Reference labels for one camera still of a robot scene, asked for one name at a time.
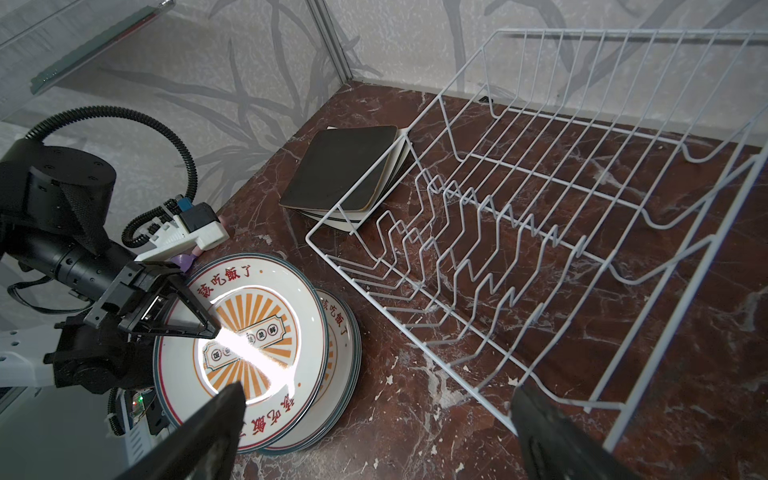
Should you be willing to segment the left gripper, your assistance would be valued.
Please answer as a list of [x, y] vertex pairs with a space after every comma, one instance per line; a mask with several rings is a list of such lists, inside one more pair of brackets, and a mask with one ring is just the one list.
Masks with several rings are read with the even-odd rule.
[[172, 263], [131, 261], [84, 317], [94, 329], [117, 327], [146, 336], [212, 340], [221, 322], [209, 312]]

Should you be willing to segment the round white plate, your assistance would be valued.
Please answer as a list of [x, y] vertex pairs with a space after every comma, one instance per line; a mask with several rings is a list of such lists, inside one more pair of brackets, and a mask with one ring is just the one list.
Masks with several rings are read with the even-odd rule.
[[290, 263], [258, 253], [211, 262], [187, 285], [221, 329], [212, 340], [156, 340], [155, 391], [166, 417], [179, 427], [238, 384], [239, 452], [272, 445], [306, 416], [325, 376], [330, 340], [317, 290]]
[[325, 376], [307, 414], [284, 437], [260, 450], [275, 456], [309, 449], [331, 432], [353, 396], [362, 363], [362, 340], [357, 319], [338, 295], [317, 290], [329, 332]]

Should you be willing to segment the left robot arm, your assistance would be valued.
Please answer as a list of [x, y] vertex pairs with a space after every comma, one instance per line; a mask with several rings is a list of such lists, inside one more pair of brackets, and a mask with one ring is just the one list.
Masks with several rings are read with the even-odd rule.
[[[47, 138], [85, 120], [123, 119], [146, 126], [178, 151], [187, 174], [183, 195], [138, 215], [119, 241], [105, 222], [117, 174], [104, 159]], [[197, 203], [197, 169], [184, 142], [144, 113], [87, 106], [32, 127], [1, 160], [1, 254], [39, 284], [66, 286], [80, 306], [57, 309], [58, 322], [5, 332], [1, 384], [81, 386], [102, 394], [142, 389], [153, 381], [158, 337], [212, 340], [221, 324], [187, 286], [175, 257], [223, 243], [216, 213]]]

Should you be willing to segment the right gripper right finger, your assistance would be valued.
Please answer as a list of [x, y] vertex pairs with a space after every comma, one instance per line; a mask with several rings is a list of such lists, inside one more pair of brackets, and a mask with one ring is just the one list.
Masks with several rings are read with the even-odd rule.
[[530, 479], [636, 479], [535, 387], [521, 385], [511, 401], [524, 468]]

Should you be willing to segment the black square plate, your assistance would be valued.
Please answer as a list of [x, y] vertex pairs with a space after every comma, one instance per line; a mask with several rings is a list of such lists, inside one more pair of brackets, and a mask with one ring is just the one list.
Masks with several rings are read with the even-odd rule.
[[394, 125], [328, 128], [318, 132], [284, 190], [280, 205], [328, 211], [337, 202], [353, 212], [370, 207], [383, 185], [382, 155], [398, 137]]

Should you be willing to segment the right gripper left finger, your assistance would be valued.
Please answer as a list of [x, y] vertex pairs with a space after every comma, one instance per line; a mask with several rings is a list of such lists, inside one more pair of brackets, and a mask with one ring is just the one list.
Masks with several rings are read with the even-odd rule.
[[208, 401], [121, 479], [229, 479], [237, 456], [246, 399], [239, 382]]

